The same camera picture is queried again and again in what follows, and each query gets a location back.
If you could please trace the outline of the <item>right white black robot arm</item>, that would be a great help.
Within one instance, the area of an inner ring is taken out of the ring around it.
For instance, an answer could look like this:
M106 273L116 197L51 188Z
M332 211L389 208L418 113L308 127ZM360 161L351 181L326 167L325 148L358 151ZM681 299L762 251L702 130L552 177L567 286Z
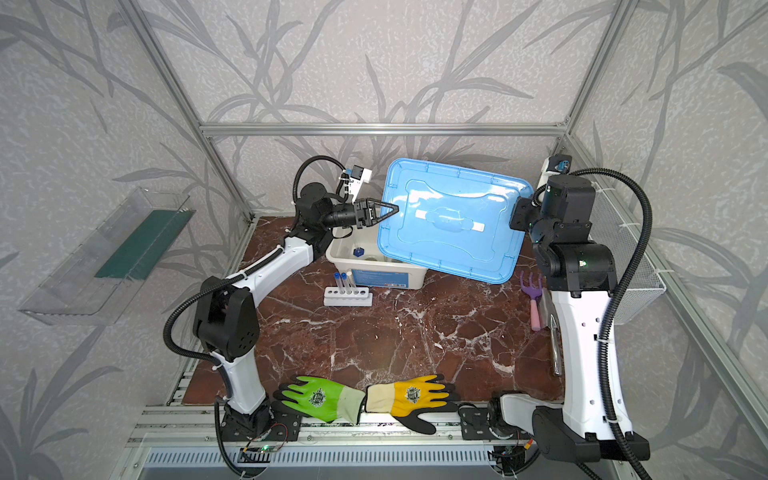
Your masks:
M590 238L596 198L590 176L603 175L628 187L642 208L641 232L627 267L617 272L608 246ZM647 439L635 432L620 399L621 382L612 330L621 300L643 260L652 233L650 201L637 182L607 168L587 168L550 177L531 198L520 198L509 226L526 233L538 269L550 290L560 327L565 397L556 404L527 394L499 399L502 420L528 432L542 456L575 464L591 478L589 463L626 461L640 479Z

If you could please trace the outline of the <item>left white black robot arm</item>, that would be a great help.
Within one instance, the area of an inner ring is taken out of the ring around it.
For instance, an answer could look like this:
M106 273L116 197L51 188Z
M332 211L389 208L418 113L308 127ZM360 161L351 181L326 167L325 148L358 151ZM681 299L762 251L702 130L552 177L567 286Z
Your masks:
M294 273L322 258L335 230L373 227L398 212L392 204L359 198L371 177L371 170L361 166L342 168L336 189L329 191L318 182L302 185L296 176L294 223L278 246L226 278L206 279L199 293L179 304L163 327L170 351L216 368L226 390L219 402L224 418L249 436L262 435L271 422L255 361L257 308Z

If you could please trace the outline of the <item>blue plastic bin lid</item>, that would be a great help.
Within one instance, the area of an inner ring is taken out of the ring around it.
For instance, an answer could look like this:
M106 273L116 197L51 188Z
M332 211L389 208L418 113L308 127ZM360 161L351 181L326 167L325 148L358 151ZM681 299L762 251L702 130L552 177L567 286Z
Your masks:
M388 258L490 284L513 276L524 233L510 228L516 202L533 194L519 178L401 158L382 201L398 212L379 224Z

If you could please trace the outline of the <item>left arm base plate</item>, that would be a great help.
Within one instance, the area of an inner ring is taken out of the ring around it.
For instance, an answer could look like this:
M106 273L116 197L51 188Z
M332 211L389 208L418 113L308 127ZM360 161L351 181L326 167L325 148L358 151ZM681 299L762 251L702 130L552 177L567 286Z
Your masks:
M245 416L226 410L220 433L224 442L254 439L255 441L293 442L298 439L303 417L284 412L262 412Z

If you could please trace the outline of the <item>white plastic storage bin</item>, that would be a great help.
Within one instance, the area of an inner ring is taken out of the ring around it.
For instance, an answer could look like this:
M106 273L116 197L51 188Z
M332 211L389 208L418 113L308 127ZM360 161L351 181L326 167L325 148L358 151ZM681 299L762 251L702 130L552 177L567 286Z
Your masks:
M365 249L362 258L353 256L353 249ZM358 286L419 290L428 269L386 257L378 250L376 238L334 239L325 254L336 269L351 275Z

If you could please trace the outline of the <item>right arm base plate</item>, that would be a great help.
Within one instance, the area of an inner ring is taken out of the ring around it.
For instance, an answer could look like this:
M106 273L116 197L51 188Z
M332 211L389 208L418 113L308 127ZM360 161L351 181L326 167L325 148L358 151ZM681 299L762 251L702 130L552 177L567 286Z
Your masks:
M499 414L490 413L487 407L462 402L457 413L463 440L527 442L533 438L529 432L504 423Z

